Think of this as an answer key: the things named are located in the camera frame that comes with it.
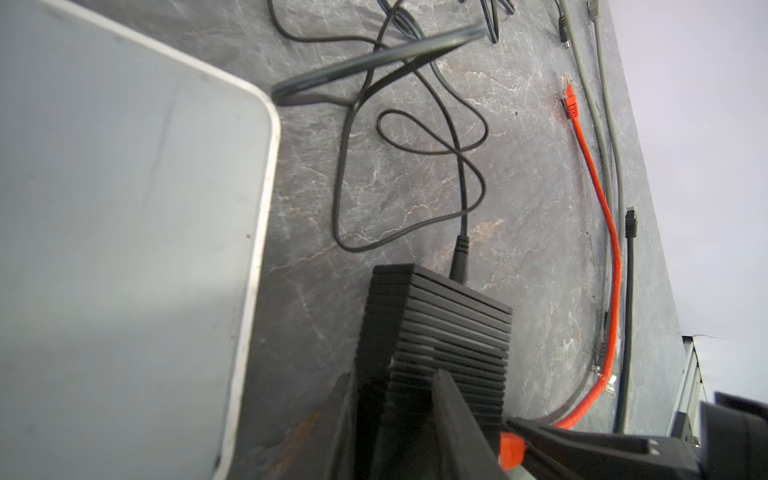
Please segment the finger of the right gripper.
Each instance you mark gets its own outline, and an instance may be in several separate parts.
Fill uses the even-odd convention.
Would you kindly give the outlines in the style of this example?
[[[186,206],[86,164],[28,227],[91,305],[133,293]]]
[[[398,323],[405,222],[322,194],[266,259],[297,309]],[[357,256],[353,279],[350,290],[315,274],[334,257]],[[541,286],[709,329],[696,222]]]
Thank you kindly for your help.
[[[691,444],[677,438],[591,433],[506,420],[512,458],[536,479],[700,479]]]

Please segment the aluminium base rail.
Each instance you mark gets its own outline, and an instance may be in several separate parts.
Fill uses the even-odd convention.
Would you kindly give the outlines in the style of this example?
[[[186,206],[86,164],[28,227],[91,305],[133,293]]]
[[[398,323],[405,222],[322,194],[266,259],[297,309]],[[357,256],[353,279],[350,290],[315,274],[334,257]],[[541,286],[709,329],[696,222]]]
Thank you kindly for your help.
[[[698,353],[692,336],[683,336],[686,364],[673,409],[669,435],[700,446],[700,404],[707,401]]]

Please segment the black ribbed network switch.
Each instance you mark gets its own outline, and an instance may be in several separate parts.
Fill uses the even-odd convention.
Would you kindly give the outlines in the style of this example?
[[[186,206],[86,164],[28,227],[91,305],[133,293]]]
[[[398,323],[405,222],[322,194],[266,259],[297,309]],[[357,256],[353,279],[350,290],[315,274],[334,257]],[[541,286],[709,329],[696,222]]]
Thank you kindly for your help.
[[[500,450],[511,307],[417,264],[374,268],[355,355],[355,475],[376,478],[405,435],[431,420],[448,371],[493,453]]]

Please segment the white network switch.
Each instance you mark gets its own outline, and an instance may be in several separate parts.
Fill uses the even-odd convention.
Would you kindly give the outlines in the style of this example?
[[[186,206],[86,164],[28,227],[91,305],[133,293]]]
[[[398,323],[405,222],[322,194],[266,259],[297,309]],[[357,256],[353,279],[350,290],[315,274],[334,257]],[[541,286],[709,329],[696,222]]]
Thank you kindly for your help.
[[[255,85],[1,5],[1,475],[223,479],[280,142]]]

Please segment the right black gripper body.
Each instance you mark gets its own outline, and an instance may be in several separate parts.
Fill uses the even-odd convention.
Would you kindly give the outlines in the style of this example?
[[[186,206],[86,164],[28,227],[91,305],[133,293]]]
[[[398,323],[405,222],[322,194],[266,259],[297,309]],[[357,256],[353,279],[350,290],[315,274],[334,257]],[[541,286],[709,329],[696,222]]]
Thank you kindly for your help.
[[[701,411],[706,479],[767,478],[767,404],[716,392]]]

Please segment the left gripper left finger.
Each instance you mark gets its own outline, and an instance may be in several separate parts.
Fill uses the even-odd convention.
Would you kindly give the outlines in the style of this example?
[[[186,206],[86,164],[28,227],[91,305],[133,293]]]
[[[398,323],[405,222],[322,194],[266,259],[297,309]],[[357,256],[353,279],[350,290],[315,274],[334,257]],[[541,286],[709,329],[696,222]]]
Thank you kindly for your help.
[[[302,448],[280,479],[354,479],[357,379],[342,374],[309,430]]]

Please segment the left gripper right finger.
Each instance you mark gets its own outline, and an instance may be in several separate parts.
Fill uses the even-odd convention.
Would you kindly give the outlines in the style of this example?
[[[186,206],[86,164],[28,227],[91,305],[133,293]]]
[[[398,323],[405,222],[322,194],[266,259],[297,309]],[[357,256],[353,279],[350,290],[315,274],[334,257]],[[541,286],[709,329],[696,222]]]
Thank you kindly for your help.
[[[451,374],[438,370],[432,410],[439,448],[439,479],[506,479]]]

